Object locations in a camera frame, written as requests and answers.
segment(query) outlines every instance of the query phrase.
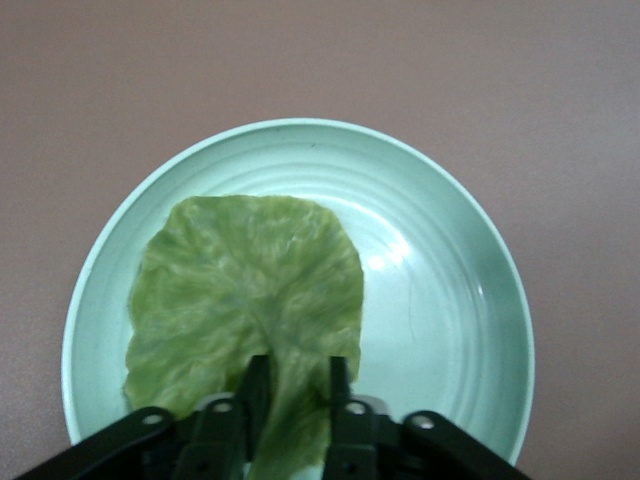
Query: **lettuce leaf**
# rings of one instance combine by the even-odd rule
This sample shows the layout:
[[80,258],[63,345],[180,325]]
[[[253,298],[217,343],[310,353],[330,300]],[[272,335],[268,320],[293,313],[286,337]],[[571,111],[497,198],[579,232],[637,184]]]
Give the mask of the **lettuce leaf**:
[[124,390],[178,418],[271,357],[273,399],[249,478],[287,479],[328,441],[331,355],[360,360],[363,273],[336,216],[293,197],[192,197],[149,242],[135,281]]

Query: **light green plate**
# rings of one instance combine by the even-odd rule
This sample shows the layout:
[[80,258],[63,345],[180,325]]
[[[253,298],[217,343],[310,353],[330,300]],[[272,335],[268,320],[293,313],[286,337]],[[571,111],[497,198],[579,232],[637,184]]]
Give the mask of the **light green plate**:
[[309,198],[342,221],[365,270],[356,393],[385,400],[396,420],[438,411],[515,462],[533,395],[533,335],[496,228],[423,154],[317,119],[261,122],[204,140],[114,213],[82,268],[65,329],[62,390],[74,443],[127,413],[127,303],[146,243],[184,198],[232,193]]

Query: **table surface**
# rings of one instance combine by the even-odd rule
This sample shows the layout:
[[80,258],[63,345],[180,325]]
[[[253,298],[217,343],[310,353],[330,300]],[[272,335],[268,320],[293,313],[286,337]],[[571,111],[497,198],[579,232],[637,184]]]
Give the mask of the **table surface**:
[[68,446],[66,311],[122,200],[258,120],[366,125],[467,187],[522,276],[535,479],[640,470],[640,2],[0,5],[0,478]]

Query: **plate rim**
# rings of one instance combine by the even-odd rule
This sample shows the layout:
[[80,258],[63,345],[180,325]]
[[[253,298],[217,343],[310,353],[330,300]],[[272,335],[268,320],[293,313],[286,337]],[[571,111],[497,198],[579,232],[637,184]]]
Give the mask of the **plate rim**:
[[525,440],[525,436],[527,433],[527,429],[529,427],[529,422],[531,418],[531,412],[533,407],[533,398],[534,398],[534,390],[535,390],[535,342],[534,342],[534,333],[533,333],[533,325],[531,320],[531,312],[530,307],[527,301],[522,277],[519,274],[518,268],[516,266],[515,260],[509,251],[506,242],[504,241],[502,235],[500,234],[498,228],[495,226],[489,215],[482,208],[480,203],[471,195],[471,193],[458,181],[452,174],[450,174],[447,170],[445,170],[438,163],[433,161],[424,153],[420,152],[416,148],[408,145],[407,143],[398,140],[395,137],[392,137],[388,134],[382,133],[378,130],[374,130],[372,128],[350,123],[342,120],[332,120],[326,118],[313,118],[313,117],[291,117],[291,118],[277,118],[272,120],[262,120],[258,122],[253,122],[237,127],[230,128],[228,130],[222,131],[220,133],[209,136],[199,142],[187,147],[182,150],[178,154],[174,155],[168,161],[161,164],[154,171],[152,171],[146,178],[144,178],[120,203],[118,208],[111,214],[108,221],[105,223],[104,227],[94,240],[84,262],[80,269],[80,273],[76,279],[73,293],[71,295],[71,300],[69,303],[69,308],[67,310],[67,315],[65,319],[65,327],[63,333],[62,340],[62,355],[61,355],[61,387],[62,387],[62,404],[63,404],[63,412],[65,417],[65,426],[67,428],[67,433],[71,440],[72,444],[77,444],[83,437],[80,435],[79,427],[75,415],[75,402],[74,395],[72,391],[72,375],[71,371],[72,367],[72,345],[73,345],[73,336],[75,332],[76,319],[78,308],[80,306],[84,290],[86,287],[87,280],[93,270],[93,266],[96,262],[98,254],[102,250],[106,240],[109,238],[111,232],[114,230],[120,219],[127,212],[127,210],[131,207],[131,205],[137,200],[140,195],[147,190],[147,188],[156,182],[160,177],[162,177],[167,171],[171,170],[175,165],[182,162],[184,159],[190,157],[196,152],[203,150],[215,143],[219,143],[226,139],[244,135],[249,132],[254,132],[258,130],[266,130],[271,128],[278,127],[292,127],[292,126],[307,126],[307,127],[329,127],[336,128],[339,130],[347,130],[354,133],[366,135],[369,137],[374,137],[383,142],[389,143],[396,148],[404,150],[406,153],[416,157],[422,162],[426,163],[430,168],[433,168],[436,173],[442,176],[448,183],[450,183],[469,203],[469,205],[474,209],[474,211],[480,216],[480,219],[484,222],[484,224],[488,227],[491,235],[498,248],[500,249],[501,254],[504,256],[507,261],[507,265],[509,267],[509,271],[514,280],[518,300],[522,308],[522,315],[525,320],[525,333],[526,333],[526,347],[527,347],[527,372],[526,372],[526,396],[524,399],[523,406],[523,415],[521,417],[520,425],[518,428],[517,436],[514,441],[514,445],[511,448],[510,455],[507,460],[515,464],[518,459],[523,444]]

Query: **green leaf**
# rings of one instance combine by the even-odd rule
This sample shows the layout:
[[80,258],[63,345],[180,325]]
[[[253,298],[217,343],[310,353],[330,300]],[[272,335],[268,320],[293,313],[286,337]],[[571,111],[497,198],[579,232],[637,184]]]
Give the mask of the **green leaf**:
[[125,392],[179,418],[269,354],[253,479],[287,479],[328,441],[328,358],[360,360],[363,273],[336,216],[293,197],[192,197],[149,242],[131,297]]

